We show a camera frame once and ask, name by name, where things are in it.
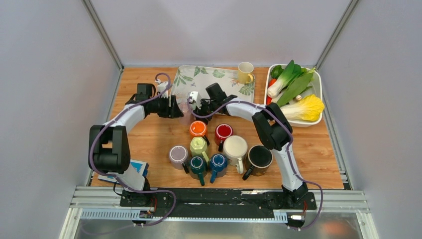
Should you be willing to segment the orange mug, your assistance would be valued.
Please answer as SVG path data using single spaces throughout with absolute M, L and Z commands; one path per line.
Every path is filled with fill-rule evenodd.
M 202 137 L 207 145 L 210 145 L 210 141 L 208 139 L 208 127 L 203 121 L 196 120 L 192 122 L 189 127 L 189 132 L 192 138 Z

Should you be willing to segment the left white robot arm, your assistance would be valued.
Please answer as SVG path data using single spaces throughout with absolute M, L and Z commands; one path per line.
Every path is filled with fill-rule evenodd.
M 89 167 L 98 175 L 112 177 L 125 190 L 134 192 L 133 200 L 140 206 L 150 204 L 152 192 L 146 177 L 131 165 L 128 134 L 149 114 L 170 119 L 184 115 L 176 96 L 169 95 L 167 87 L 167 83 L 158 86 L 139 83 L 137 92 L 118 115 L 90 128 Z

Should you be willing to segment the pale yellow mug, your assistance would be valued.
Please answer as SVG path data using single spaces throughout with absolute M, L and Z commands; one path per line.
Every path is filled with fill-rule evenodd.
M 237 79 L 240 84 L 249 84 L 254 81 L 252 74 L 254 66 L 250 62 L 241 62 L 238 65 Z

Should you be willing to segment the pink mug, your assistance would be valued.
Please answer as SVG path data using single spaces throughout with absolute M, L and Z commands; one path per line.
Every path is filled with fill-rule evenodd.
M 191 123 L 194 121 L 194 116 L 189 110 L 190 104 L 188 104 L 187 102 L 181 102 L 178 104 L 178 107 L 183 113 L 183 116 L 179 118 L 179 123 L 186 126 L 191 125 Z

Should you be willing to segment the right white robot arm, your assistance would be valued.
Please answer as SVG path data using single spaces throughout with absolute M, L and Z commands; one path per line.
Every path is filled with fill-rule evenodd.
M 235 95 L 226 95 L 218 83 L 206 87 L 209 99 L 203 99 L 197 91 L 188 94 L 189 110 L 196 119 L 209 121 L 216 113 L 239 117 L 252 122 L 264 147 L 272 151 L 282 175 L 284 202 L 290 208 L 297 208 L 308 192 L 305 180 L 293 154 L 293 129 L 275 104 L 256 104 L 243 101 Z

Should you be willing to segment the light green faceted mug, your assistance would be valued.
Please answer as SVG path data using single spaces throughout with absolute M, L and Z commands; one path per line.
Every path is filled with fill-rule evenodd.
M 208 156 L 208 144 L 203 137 L 194 137 L 190 142 L 190 152 L 191 156 L 200 156 L 202 157 L 207 163 L 210 162 Z

